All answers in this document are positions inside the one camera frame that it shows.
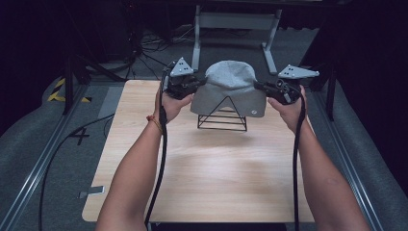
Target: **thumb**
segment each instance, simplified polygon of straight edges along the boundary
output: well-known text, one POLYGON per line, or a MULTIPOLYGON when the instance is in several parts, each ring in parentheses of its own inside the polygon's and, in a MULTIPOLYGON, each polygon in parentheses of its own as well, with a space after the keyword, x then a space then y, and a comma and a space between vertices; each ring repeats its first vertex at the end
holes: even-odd
POLYGON ((274 108, 277 111, 279 111, 279 109, 283 106, 274 98, 268 98, 268 103, 270 104, 270 106, 272 106, 272 108, 274 108))
POLYGON ((178 103, 180 107, 184 107, 192 102, 192 96, 193 94, 189 94, 186 97, 184 97, 182 100, 179 100, 178 103))

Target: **gray carpet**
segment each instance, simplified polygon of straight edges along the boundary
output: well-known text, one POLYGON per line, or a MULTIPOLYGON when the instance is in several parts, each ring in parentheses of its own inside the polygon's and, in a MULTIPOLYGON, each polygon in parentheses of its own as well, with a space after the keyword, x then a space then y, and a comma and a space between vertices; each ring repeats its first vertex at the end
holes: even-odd
MULTIPOLYGON (((277 69, 283 69, 287 64, 298 65, 316 32, 279 30, 272 45, 272 56, 277 69)), ((211 64, 218 61, 235 60, 251 64, 260 80, 274 78, 268 73, 260 48, 261 41, 266 37, 265 33, 255 31, 239 32, 238 35, 237 32, 226 31, 203 34, 200 66, 196 75, 203 75, 211 64)), ((180 57, 190 62, 192 42, 185 40, 169 46, 164 51, 146 54, 165 64, 180 57)), ((162 64, 145 56, 140 58, 143 62, 135 62, 128 78, 155 79, 154 75, 162 75, 162 64)), ((110 68, 120 65, 120 62, 103 65, 110 68)), ((127 70, 123 70, 117 74, 125 77, 126 73, 127 70)), ((5 217, 12 206, 64 110, 63 102, 46 101, 55 84, 56 82, 50 83, 39 109, 20 119, 0 138, 0 219, 5 217)), ((122 84, 113 83, 105 76, 93 76, 83 95, 91 97, 91 102, 78 105, 62 137, 79 126, 114 112, 121 87, 122 84)), ((343 170, 336 144, 323 122, 325 115, 318 109, 319 101, 315 97, 317 94, 324 95, 325 91, 307 93, 310 119, 323 147, 340 170, 343 170)), ((384 230, 405 230, 405 227, 408 227, 407 198, 388 171, 358 117, 349 107, 340 86, 336 91, 334 117, 335 126, 367 189, 384 230)), ((57 152, 44 192, 43 230, 93 230, 94 223, 85 222, 81 217, 85 199, 77 197, 79 192, 86 191, 90 186, 110 123, 111 120, 104 119, 87 126, 85 134, 89 137, 83 138, 80 145, 80 139, 68 138, 57 152)), ((13 230, 38 230, 39 194, 40 186, 29 199, 13 230)), ((287 228, 293 230, 293 225, 287 224, 287 228)), ((306 223, 302 224, 301 230, 316 230, 316 227, 306 223)))

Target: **gray fabric cap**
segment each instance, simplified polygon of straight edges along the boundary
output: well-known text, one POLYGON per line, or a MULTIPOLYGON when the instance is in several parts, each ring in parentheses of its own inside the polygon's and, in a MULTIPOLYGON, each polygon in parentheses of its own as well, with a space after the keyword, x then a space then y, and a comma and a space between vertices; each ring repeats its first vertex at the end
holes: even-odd
POLYGON ((240 116, 264 116, 267 97, 263 91, 254 89, 255 71, 249 64, 221 61, 207 69, 206 78, 206 85, 198 89, 192 100, 193 113, 209 116, 225 107, 234 109, 235 105, 240 116), (216 108, 227 96, 234 105, 227 98, 216 108))

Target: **controller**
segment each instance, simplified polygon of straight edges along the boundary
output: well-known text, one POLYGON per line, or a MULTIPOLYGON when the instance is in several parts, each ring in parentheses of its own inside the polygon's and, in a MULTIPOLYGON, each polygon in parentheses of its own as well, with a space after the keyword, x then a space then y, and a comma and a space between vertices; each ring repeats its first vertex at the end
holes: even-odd
POLYGON ((196 93, 200 86, 206 84, 207 79, 193 76, 192 68, 181 58, 167 68, 172 68, 170 74, 165 73, 164 89, 168 96, 181 100, 189 94, 196 93))
POLYGON ((275 83, 254 80, 254 88, 262 90, 267 94, 267 97, 272 97, 283 105, 295 103, 301 94, 297 80, 285 81, 279 78, 275 83))
POLYGON ((206 79, 199 80, 193 75, 168 78, 165 92, 168 96, 181 100, 189 94, 196 93, 205 83, 206 79))

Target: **light wood tabletop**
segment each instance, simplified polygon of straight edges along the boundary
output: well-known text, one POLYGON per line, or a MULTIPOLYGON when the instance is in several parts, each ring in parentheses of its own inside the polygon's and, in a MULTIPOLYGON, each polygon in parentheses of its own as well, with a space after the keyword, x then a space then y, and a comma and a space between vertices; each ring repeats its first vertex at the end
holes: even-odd
MULTIPOLYGON (((105 192, 88 196, 84 220, 97 220, 119 162, 153 113, 159 83, 125 84, 91 185, 105 192)), ((189 105, 167 126, 165 175, 150 221, 293 222, 294 135, 279 114, 267 105, 264 117, 246 118, 247 132, 197 129, 197 117, 189 105)), ((299 219, 311 222, 300 161, 297 172, 299 219)))

